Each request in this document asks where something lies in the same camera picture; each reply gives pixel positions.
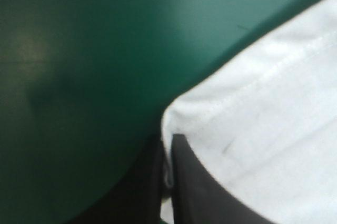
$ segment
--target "white fabric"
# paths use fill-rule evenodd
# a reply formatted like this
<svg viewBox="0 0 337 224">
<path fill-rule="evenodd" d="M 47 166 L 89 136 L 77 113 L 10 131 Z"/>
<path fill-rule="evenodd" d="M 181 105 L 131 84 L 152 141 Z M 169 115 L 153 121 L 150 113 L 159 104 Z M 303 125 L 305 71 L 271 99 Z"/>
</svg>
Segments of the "white fabric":
<svg viewBox="0 0 337 224">
<path fill-rule="evenodd" d="M 337 220 L 337 0 L 268 33 L 165 111 L 212 176 L 275 223 Z M 173 223 L 170 201 L 162 218 Z"/>
</svg>

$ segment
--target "green fabric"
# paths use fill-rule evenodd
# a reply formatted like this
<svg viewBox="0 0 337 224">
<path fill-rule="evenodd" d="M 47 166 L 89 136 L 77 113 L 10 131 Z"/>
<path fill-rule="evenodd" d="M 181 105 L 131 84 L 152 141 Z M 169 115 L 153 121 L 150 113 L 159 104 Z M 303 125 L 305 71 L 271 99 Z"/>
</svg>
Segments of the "green fabric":
<svg viewBox="0 0 337 224">
<path fill-rule="evenodd" d="M 88 207 L 174 97 L 314 1 L 0 0 L 1 223 Z"/>
</svg>

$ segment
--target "white cloth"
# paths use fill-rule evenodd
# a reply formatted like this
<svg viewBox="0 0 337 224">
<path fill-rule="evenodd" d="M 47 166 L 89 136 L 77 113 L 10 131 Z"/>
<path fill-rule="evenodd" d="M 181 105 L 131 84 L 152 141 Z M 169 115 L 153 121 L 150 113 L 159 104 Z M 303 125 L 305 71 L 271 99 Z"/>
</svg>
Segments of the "white cloth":
<svg viewBox="0 0 337 224">
<path fill-rule="evenodd" d="M 226 190 L 275 223 L 337 220 L 337 0 L 240 52 L 165 111 Z M 173 223 L 170 201 L 162 218 Z"/>
</svg>

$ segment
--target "green surface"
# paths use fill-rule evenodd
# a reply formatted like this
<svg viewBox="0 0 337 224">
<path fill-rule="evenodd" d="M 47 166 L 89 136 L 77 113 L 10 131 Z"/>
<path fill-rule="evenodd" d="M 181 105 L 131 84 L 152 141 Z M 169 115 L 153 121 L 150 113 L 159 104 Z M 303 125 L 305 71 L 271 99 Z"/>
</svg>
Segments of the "green surface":
<svg viewBox="0 0 337 224">
<path fill-rule="evenodd" d="M 0 0 L 0 222 L 111 188 L 165 106 L 315 0 Z"/>
</svg>

